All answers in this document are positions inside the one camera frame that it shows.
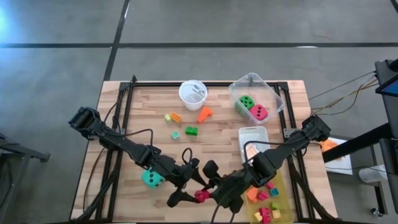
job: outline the orange lego brick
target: orange lego brick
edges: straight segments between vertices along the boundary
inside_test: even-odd
[[[181,120],[182,120],[181,116],[174,112],[172,114],[170,114],[170,117],[173,119],[173,121],[175,121],[177,123],[181,122]]]
[[[248,196],[248,198],[249,198],[252,202],[256,203],[256,202],[258,201],[258,199],[257,199],[257,193],[258,193],[258,192],[259,192],[259,189],[258,189],[258,188],[252,187],[252,188],[250,188],[250,189],[246,192],[246,195]]]
[[[198,119],[197,119],[198,123],[202,123],[207,118],[207,116],[211,116],[211,115],[213,115],[213,111],[210,108],[208,108],[207,106],[204,106],[198,116]]]

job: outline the clear plastic container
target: clear plastic container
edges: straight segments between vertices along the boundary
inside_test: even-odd
[[[249,73],[238,81],[229,86],[229,93],[231,94],[231,102],[235,110],[243,119],[251,124],[262,124],[275,116],[284,109],[285,103],[269,87],[269,85],[256,73]],[[241,102],[240,98],[249,96],[254,105],[261,105],[267,110],[267,116],[264,119],[257,119]]]

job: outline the green toy block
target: green toy block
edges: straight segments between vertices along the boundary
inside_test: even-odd
[[[164,119],[165,119],[167,122],[169,122],[169,121],[172,120],[172,118],[171,118],[170,115],[168,115],[168,114],[166,114],[166,115],[164,116]]]
[[[180,137],[180,135],[178,134],[178,132],[174,131],[174,132],[172,133],[172,138],[173,138],[173,139],[177,139],[178,137]]]
[[[141,179],[151,188],[158,187],[164,181],[164,178],[156,173],[151,167],[142,173]]]
[[[239,98],[239,101],[243,103],[243,105],[250,110],[254,106],[254,100],[250,96],[242,96]]]
[[[271,203],[271,209],[273,209],[273,210],[279,210],[279,204],[278,204],[278,203],[275,203],[275,202],[272,202],[272,203]]]
[[[188,127],[185,129],[185,134],[187,134],[187,135],[192,135],[192,136],[197,136],[197,135],[198,135],[198,128],[188,126]]]

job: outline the wooden tabletop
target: wooden tabletop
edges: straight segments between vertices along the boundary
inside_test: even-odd
[[[289,84],[297,126],[301,128],[301,122],[310,115],[310,105],[305,85],[302,80],[287,82]],[[98,103],[98,111],[102,119],[116,102],[119,84],[120,82],[104,82]],[[125,100],[126,97],[124,97],[122,104],[121,119],[123,118]],[[219,173],[221,175],[229,174],[233,170],[242,168],[241,157],[239,155],[238,129],[247,126],[247,124],[234,112],[229,101],[228,88],[209,87],[205,105],[210,107],[214,114],[212,117],[206,119],[203,124],[197,124],[196,118],[200,111],[185,109],[178,97],[178,87],[135,87],[126,132],[131,133],[141,129],[152,128],[154,130],[154,146],[161,149],[163,154],[173,157],[177,164],[182,164],[183,162],[181,159],[182,151],[186,147],[192,148],[193,156],[200,160],[200,172],[204,164],[210,159],[216,161],[220,167]],[[182,116],[182,124],[168,124],[164,121],[164,115],[171,112],[176,112]],[[284,113],[286,114],[287,126],[290,126],[287,110]],[[111,119],[108,119],[106,123],[108,126],[111,126]],[[197,126],[199,129],[198,136],[187,136],[185,134],[187,126]],[[267,121],[264,127],[267,129],[270,141],[283,141],[278,116]],[[178,140],[171,138],[171,133],[174,131],[180,133]],[[134,142],[149,144],[149,133],[142,133],[130,136],[129,138]],[[85,187],[94,161],[101,150],[102,147],[98,141],[92,141],[88,145],[71,218],[78,217],[83,211]],[[94,199],[100,188],[105,155],[106,153],[101,155],[101,159],[95,169],[88,190],[86,206]],[[311,191],[326,210],[336,217],[335,203],[319,147],[311,144],[308,147],[304,161]],[[292,198],[289,171],[286,162],[280,170],[284,178],[285,187],[289,192],[290,207],[295,215],[294,200]],[[175,191],[175,187],[165,182],[157,189],[150,189],[141,180],[143,171],[143,169],[136,166],[130,160],[126,153],[123,155],[113,218],[114,222],[209,222],[211,220],[216,207],[214,200],[207,200],[201,204],[180,202],[176,207],[169,208],[166,205],[166,201],[169,195]],[[185,191],[193,195],[196,190],[200,189],[201,186],[198,183],[190,181]],[[300,197],[302,198],[302,208],[306,217],[305,200],[301,191]],[[104,215],[108,211],[108,199],[106,197]],[[220,208],[215,221],[228,222],[230,218],[231,212],[228,209]],[[247,211],[243,207],[235,215],[234,222],[247,221]]]

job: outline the paper cup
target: paper cup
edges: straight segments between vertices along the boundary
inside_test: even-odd
[[[188,110],[199,110],[207,98],[205,84],[198,80],[183,82],[178,91],[181,100]]]

